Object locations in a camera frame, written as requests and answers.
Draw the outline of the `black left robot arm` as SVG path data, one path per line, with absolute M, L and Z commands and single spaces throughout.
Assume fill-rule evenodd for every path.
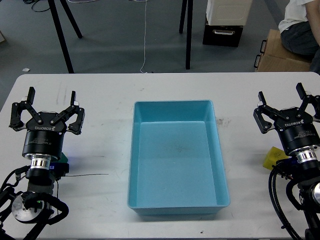
M 75 91 L 69 107 L 60 113 L 37 112 L 32 106 L 35 92 L 30 87 L 25 100 L 12 104 L 9 124 L 16 132 L 26 130 L 22 156 L 30 165 L 13 170 L 0 187 L 0 204 L 9 202 L 0 212 L 0 221 L 13 215 L 20 223 L 34 224 L 26 240 L 35 240 L 46 225 L 56 224 L 69 214 L 67 204 L 54 196 L 53 189 L 69 172 L 62 152 L 65 133 L 80 135 L 85 118 Z

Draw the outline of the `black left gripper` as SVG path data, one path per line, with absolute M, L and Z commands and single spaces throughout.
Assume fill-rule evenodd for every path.
M 22 150 L 23 157 L 26 158 L 27 155 L 31 154 L 43 154 L 60 160 L 64 134 L 65 132 L 71 132 L 75 135 L 81 134 L 85 118 L 85 109 L 75 104 L 76 92 L 72 91 L 70 106 L 68 108 L 58 114 L 41 111 L 39 115 L 32 106 L 35 93 L 34 87 L 31 86 L 26 100 L 12 104 L 9 127 L 16 132 L 27 129 Z M 21 120 L 21 115 L 24 110 L 27 110 L 32 117 L 26 124 Z M 73 115 L 77 115 L 77 118 L 67 127 L 66 122 Z

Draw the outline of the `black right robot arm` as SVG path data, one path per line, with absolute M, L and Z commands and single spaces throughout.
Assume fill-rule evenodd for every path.
M 296 85 L 302 101 L 299 107 L 277 110 L 267 105 L 262 92 L 258 93 L 261 102 L 253 117 L 262 134 L 276 130 L 286 159 L 277 160 L 272 165 L 268 179 L 268 191 L 273 208 L 292 239 L 301 237 L 286 218 L 277 195 L 277 176 L 288 180 L 286 196 L 292 205 L 303 211 L 307 229 L 306 240 L 320 238 L 320 161 L 316 150 L 320 147 L 320 136 L 314 125 L 320 121 L 320 97 L 306 93 L 302 83 Z

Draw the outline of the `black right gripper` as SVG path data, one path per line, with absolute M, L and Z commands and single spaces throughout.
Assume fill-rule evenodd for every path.
M 307 94 L 302 83 L 296 85 L 297 93 L 302 100 L 299 107 L 277 110 L 267 105 L 262 91 L 258 93 L 260 105 L 253 111 L 253 117 L 262 134 L 275 129 L 278 133 L 283 150 L 286 154 L 293 154 L 299 149 L 318 147 L 320 137 L 313 124 L 320 122 L 320 96 Z M 315 115 L 312 117 L 305 112 L 308 104 L 314 108 Z M 273 123 L 264 119 L 267 116 Z

